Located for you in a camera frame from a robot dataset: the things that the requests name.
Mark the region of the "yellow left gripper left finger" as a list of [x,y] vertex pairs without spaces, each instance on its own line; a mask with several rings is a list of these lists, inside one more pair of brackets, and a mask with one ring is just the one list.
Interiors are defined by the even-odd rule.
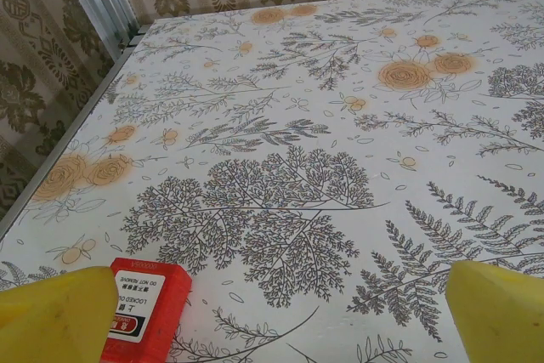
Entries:
[[1,361],[98,363],[117,303],[105,266],[2,291]]

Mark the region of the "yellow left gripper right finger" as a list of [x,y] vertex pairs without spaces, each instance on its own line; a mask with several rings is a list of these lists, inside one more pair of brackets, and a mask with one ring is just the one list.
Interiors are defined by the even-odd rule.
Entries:
[[449,309],[469,361],[543,361],[542,278],[456,262],[449,273]]

